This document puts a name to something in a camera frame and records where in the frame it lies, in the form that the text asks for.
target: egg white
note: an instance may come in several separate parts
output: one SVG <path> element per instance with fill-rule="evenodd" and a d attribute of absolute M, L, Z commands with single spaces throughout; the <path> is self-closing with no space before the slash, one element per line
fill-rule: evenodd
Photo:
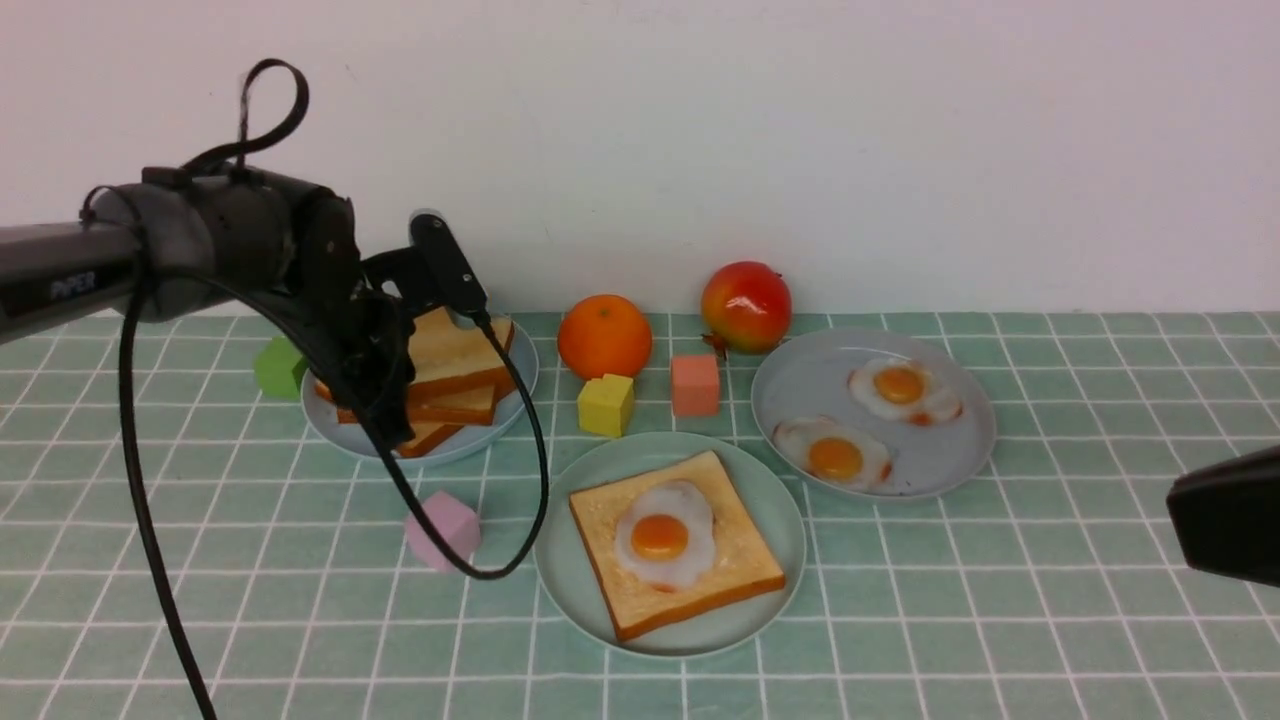
<path fill-rule="evenodd" d="M 890 402 L 876 389 L 876 375 L 888 368 L 910 366 L 924 379 L 924 393 L 915 402 Z M 928 368 L 901 357 L 877 357 L 849 375 L 849 393 L 872 415 L 883 420 L 918 425 L 946 423 L 960 415 L 960 396 Z"/>
<path fill-rule="evenodd" d="M 672 560 L 645 560 L 631 550 L 631 532 L 641 518 L 671 515 L 689 529 L 689 544 Z M 712 534 L 712 506 L 698 486 L 689 480 L 671 480 L 654 486 L 631 501 L 618 518 L 613 552 L 618 565 L 641 580 L 664 588 L 685 589 L 716 564 L 716 539 Z"/>
<path fill-rule="evenodd" d="M 809 448 L 822 438 L 836 437 L 852 443 L 863 454 L 863 469 L 852 478 L 819 478 L 854 487 L 870 487 L 887 479 L 892 471 L 892 454 L 888 447 L 869 433 L 842 425 L 826 416 L 783 420 L 773 429 L 773 445 L 796 468 L 813 475 L 809 469 Z"/>

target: orange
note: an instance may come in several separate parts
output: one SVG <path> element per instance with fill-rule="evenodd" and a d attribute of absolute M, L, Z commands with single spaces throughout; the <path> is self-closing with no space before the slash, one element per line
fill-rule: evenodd
<path fill-rule="evenodd" d="M 564 315 L 556 338 L 561 360 L 584 380 L 636 377 L 653 351 L 653 329 L 626 297 L 593 295 Z"/>

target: red apple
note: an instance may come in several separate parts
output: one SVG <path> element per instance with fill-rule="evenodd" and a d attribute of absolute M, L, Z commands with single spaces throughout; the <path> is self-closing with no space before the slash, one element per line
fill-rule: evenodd
<path fill-rule="evenodd" d="M 782 342 L 791 327 L 791 291 L 764 263 L 724 265 L 703 290 L 703 336 L 722 359 L 727 350 L 759 355 Z"/>

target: yellow cube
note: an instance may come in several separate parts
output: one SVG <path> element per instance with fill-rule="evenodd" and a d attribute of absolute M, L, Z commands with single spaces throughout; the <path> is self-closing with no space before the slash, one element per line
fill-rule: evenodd
<path fill-rule="evenodd" d="M 588 380 L 577 395 L 577 425 L 584 432 L 622 437 L 631 421 L 636 392 L 631 378 L 604 375 Z"/>

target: gray plate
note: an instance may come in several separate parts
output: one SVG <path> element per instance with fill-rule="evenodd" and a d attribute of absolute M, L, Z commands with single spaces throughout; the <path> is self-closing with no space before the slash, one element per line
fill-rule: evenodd
<path fill-rule="evenodd" d="M 923 363 L 960 395 L 964 414 L 929 428 L 872 415 L 849 395 L 846 380 L 850 372 L 877 356 Z M 814 478 L 790 460 L 787 462 L 800 477 L 822 487 L 877 500 L 933 497 L 947 492 L 972 478 L 987 462 L 996 443 L 996 414 L 973 374 L 941 347 L 865 328 L 819 331 L 781 345 L 755 373 L 751 413 L 771 446 L 773 428 L 792 418 L 827 415 L 870 433 L 888 446 L 893 456 L 893 473 L 876 488 L 852 489 Z"/>
<path fill-rule="evenodd" d="M 568 507 L 568 496 L 581 488 L 666 468 L 707 450 L 714 450 L 724 464 L 733 489 L 786 573 L 786 588 L 620 643 Z M 534 544 L 534 564 L 547 594 L 588 637 L 628 655 L 689 660 L 737 647 L 786 610 L 804 575 L 804 520 L 786 486 L 745 450 L 705 436 L 640 433 L 607 442 L 575 460 L 556 478 L 547 507 L 547 521 Z"/>
<path fill-rule="evenodd" d="M 538 348 L 534 347 L 534 341 L 529 338 L 520 325 L 516 325 L 516 337 L 511 341 L 511 361 L 520 372 L 520 378 L 525 380 L 529 395 L 532 396 L 534 388 L 538 386 Z M 376 460 L 378 454 L 374 452 L 374 443 L 369 441 L 365 430 L 360 425 L 338 423 L 338 414 L 333 405 L 316 395 L 315 386 L 315 378 L 307 370 L 306 377 L 302 378 L 302 411 L 307 416 L 307 423 L 311 424 L 320 437 L 348 454 L 356 457 Z M 457 434 L 421 457 L 404 459 L 399 457 L 398 452 L 394 455 L 402 468 L 433 468 L 453 462 L 488 447 L 493 441 L 502 437 L 524 414 L 525 404 L 521 402 L 520 393 L 513 392 L 502 398 L 502 402 L 494 409 L 492 425 L 468 425 L 462 428 Z M 530 457 L 529 462 L 530 468 L 535 468 L 530 471 L 536 473 L 536 460 Z"/>

